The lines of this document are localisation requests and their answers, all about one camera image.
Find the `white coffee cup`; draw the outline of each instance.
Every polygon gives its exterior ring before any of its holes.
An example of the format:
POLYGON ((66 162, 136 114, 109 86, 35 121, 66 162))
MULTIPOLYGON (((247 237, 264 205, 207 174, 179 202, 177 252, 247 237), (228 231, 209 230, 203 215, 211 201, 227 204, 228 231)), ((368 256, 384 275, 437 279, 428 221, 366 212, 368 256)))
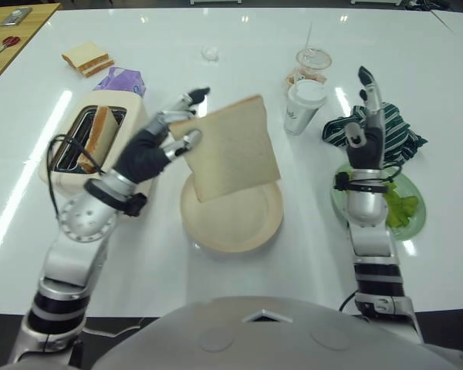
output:
POLYGON ((316 112, 326 102, 324 85, 311 79, 302 79, 288 90, 285 131, 300 135, 316 112))

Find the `toaster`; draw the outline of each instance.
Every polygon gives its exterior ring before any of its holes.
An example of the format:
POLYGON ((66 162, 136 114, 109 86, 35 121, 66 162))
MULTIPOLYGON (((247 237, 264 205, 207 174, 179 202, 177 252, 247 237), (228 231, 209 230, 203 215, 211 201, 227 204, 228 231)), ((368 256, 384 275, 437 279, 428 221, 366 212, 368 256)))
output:
MULTIPOLYGON (((109 171, 118 159, 123 148, 132 136, 148 122, 148 115, 142 98, 134 92, 97 90, 87 94, 60 124, 56 134, 68 134, 84 146, 90 136, 93 117, 98 106, 109 106, 118 123, 118 129, 111 147, 100 163, 101 169, 109 171)), ((86 173, 78 164, 81 154, 75 146, 68 143, 58 143, 52 153, 52 185, 53 189, 64 197, 72 197, 83 191, 83 185, 88 179, 99 179, 98 173, 86 173)), ((46 156, 39 168, 39 177, 48 183, 46 172, 46 156)), ((151 180, 137 185, 136 193, 149 194, 151 180)))

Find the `paper plate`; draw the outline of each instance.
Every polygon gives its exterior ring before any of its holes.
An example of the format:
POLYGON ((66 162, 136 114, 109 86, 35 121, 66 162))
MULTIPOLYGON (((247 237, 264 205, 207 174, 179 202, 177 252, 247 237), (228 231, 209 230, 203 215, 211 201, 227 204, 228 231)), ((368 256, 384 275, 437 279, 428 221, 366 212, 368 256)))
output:
POLYGON ((262 246, 283 219, 282 195, 276 182, 200 203, 194 175, 190 175, 180 207, 184 226, 199 245, 228 253, 262 246))
MULTIPOLYGON (((341 166, 336 173, 339 172, 350 172, 352 167, 347 163, 341 166)), ((393 169, 387 168, 383 170, 383 177, 388 177, 394 172, 393 169)), ((400 173, 395 179, 394 183, 396 189, 394 191, 400 197, 416 196, 418 198, 418 208, 415 214, 410 217, 410 223, 405 227, 391 227, 393 231, 394 239, 397 241, 407 241, 417 235, 425 225, 427 218, 427 210, 425 208, 424 198, 418 191, 418 188, 402 173, 400 173)), ((342 214, 342 209, 346 203, 346 191, 338 191, 331 188, 331 199, 333 200, 333 206, 338 214, 342 214)))

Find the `robotic hand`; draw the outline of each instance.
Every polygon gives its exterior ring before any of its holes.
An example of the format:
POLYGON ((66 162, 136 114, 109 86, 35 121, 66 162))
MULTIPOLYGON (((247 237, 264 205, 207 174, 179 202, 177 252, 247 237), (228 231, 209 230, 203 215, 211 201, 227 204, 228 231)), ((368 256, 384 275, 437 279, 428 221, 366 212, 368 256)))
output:
POLYGON ((32 307, 22 320, 10 362, 37 354, 57 354, 75 365, 82 357, 78 337, 85 324, 90 295, 106 259, 108 238, 117 214, 138 216, 147 199, 136 185, 156 177, 171 161, 194 148, 201 132, 160 147, 172 122, 194 116, 210 89, 184 94, 168 111, 157 113, 126 145, 113 169, 89 180, 59 213, 60 233, 50 247, 32 307))
POLYGON ((348 221, 358 291, 355 303, 363 316, 375 321, 397 322, 421 333, 411 299, 404 294, 403 278, 392 232, 386 226, 388 208, 382 179, 386 120, 380 91, 374 77, 364 67, 358 76, 365 89, 360 97, 367 108, 367 124, 345 126, 346 153, 353 168, 336 175, 335 188, 348 193, 344 217, 348 221))

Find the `white bread slice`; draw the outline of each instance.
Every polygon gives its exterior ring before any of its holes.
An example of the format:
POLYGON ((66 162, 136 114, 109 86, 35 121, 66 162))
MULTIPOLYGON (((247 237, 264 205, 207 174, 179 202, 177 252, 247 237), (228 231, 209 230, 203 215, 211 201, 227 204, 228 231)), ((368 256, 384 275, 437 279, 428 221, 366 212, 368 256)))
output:
MULTIPOLYGON (((106 159, 117 130, 118 123, 111 113, 111 109, 108 106, 98 106, 94 114, 90 137, 87 140, 85 148, 100 166, 103 165, 106 159)), ((93 164, 84 154, 79 156, 77 164, 87 173, 96 172, 93 164)))
POLYGON ((84 75, 84 77, 90 77, 93 74, 98 73, 99 71, 109 66, 112 66, 113 64, 115 64, 113 59, 103 60, 102 62, 100 62, 99 64, 96 64, 95 66, 92 66, 88 69, 84 69, 83 71, 81 71, 81 73, 84 75))
POLYGON ((108 53, 104 52, 97 45, 92 42, 86 42, 76 48, 64 52, 62 54, 64 58, 74 69, 83 71, 96 64, 108 59, 108 53))
POLYGON ((261 96, 242 100, 203 118, 170 125, 176 140, 192 129, 200 130, 202 139, 184 156, 194 173, 199 201, 280 178, 261 96))

